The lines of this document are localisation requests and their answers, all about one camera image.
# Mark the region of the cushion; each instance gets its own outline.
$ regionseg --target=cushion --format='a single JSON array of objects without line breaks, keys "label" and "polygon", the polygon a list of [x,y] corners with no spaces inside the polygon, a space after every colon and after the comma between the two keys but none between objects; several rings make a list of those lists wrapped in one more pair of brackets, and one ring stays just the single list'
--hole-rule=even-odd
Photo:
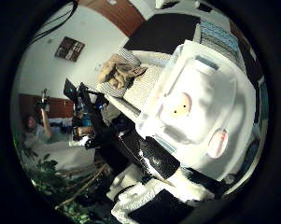
[{"label": "cushion", "polygon": [[124,58],[128,63],[132,63],[134,65],[139,66],[140,65],[140,61],[139,59],[133,55],[133,53],[127,49],[120,49],[118,51],[118,55],[121,56],[122,58]]},{"label": "cushion", "polygon": [[131,105],[141,110],[145,104],[150,92],[154,89],[163,67],[142,63],[142,66],[148,67],[143,76],[133,80],[133,85],[125,92],[123,99]]},{"label": "cushion", "polygon": [[126,92],[126,88],[116,89],[113,87],[109,82],[99,83],[96,86],[96,90],[101,93],[108,94],[114,97],[123,97],[124,93]]},{"label": "cushion", "polygon": [[108,61],[102,64],[101,71],[97,78],[98,83],[107,82],[112,77],[112,71],[115,70],[115,63],[128,63],[127,60],[118,54],[112,54]]}]

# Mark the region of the person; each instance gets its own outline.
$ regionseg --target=person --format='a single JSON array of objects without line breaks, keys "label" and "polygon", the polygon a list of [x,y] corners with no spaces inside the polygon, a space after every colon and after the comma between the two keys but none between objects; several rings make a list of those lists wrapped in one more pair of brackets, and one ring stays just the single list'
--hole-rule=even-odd
[{"label": "person", "polygon": [[93,163],[95,150],[86,150],[85,147],[69,146],[67,133],[54,132],[50,126],[47,112],[40,108],[43,125],[37,123],[31,114],[23,118],[24,145],[29,147],[42,160],[49,154],[49,159],[57,161],[56,170],[68,170],[85,167]]},{"label": "person", "polygon": [[40,144],[51,144],[60,141],[67,141],[69,136],[61,132],[53,132],[47,112],[44,108],[40,108],[43,126],[36,122],[33,115],[26,115],[23,119],[23,126],[25,130],[24,144],[27,147],[34,147]]}]

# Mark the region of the pillow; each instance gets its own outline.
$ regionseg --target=pillow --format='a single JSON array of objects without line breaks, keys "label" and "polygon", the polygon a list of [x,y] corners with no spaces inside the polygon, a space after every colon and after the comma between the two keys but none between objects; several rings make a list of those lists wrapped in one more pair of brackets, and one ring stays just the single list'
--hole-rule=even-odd
[{"label": "pillow", "polygon": [[124,48],[120,49],[118,51],[118,55],[121,56],[122,58],[124,58],[128,63],[132,63],[137,66],[139,66],[141,64],[139,59],[136,56],[134,56],[131,51],[129,51],[127,49],[124,49]]},{"label": "pillow", "polygon": [[123,87],[120,89],[116,89],[109,82],[100,83],[96,86],[96,90],[101,93],[111,95],[114,97],[122,98],[127,88]]},{"label": "pillow", "polygon": [[108,61],[102,64],[101,71],[97,78],[98,83],[107,82],[112,78],[112,70],[115,70],[115,63],[127,63],[128,61],[119,56],[118,54],[112,54]]}]

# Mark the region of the cloth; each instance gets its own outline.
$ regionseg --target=cloth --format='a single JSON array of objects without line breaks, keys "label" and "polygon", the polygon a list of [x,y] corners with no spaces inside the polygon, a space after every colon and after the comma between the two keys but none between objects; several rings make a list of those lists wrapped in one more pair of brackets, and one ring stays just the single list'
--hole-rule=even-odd
[{"label": "cloth", "polygon": [[103,64],[98,76],[98,82],[109,82],[116,89],[121,89],[127,87],[132,78],[141,76],[146,70],[146,67],[131,64],[118,54],[113,54]]},{"label": "cloth", "polygon": [[114,107],[111,103],[109,103],[109,105],[103,105],[103,108],[101,109],[103,122],[106,126],[110,126],[112,119],[118,117],[120,113],[120,110]]}]

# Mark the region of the white fabric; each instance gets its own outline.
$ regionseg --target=white fabric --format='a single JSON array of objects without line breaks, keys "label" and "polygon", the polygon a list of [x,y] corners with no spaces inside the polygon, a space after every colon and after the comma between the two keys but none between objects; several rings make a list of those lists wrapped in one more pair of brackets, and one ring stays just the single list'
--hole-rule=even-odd
[{"label": "white fabric", "polygon": [[133,80],[133,85],[127,89],[123,95],[123,99],[141,111],[150,92],[155,87],[155,84],[162,71],[162,67],[156,65],[149,65],[142,63],[143,66],[148,67],[146,73]]},{"label": "white fabric", "polygon": [[140,114],[139,110],[137,110],[132,105],[129,105],[126,101],[120,98],[115,98],[110,95],[105,95],[105,98],[118,110],[120,110],[125,116],[127,116],[131,121],[136,122],[136,119]]},{"label": "white fabric", "polygon": [[134,56],[133,53],[127,49],[120,49],[118,51],[118,55],[127,60],[129,63],[132,63],[137,66],[140,65],[140,61],[137,59],[137,57]]},{"label": "white fabric", "polygon": [[111,214],[116,217],[120,223],[136,224],[137,222],[129,218],[128,214],[153,200],[163,189],[169,191],[182,203],[197,200],[195,195],[204,195],[204,188],[194,183],[191,184],[189,189],[181,189],[168,185],[160,180],[151,179],[146,185],[138,183],[121,193],[119,195],[119,201],[111,210]]},{"label": "white fabric", "polygon": [[103,82],[96,86],[96,90],[101,93],[121,98],[126,92],[126,88],[115,89],[109,82]]},{"label": "white fabric", "polygon": [[94,161],[95,149],[86,150],[85,147],[70,147],[68,142],[56,142],[33,148],[38,155],[35,164],[45,155],[50,154],[48,160],[57,161],[56,170],[67,170],[72,168],[84,167]]}]

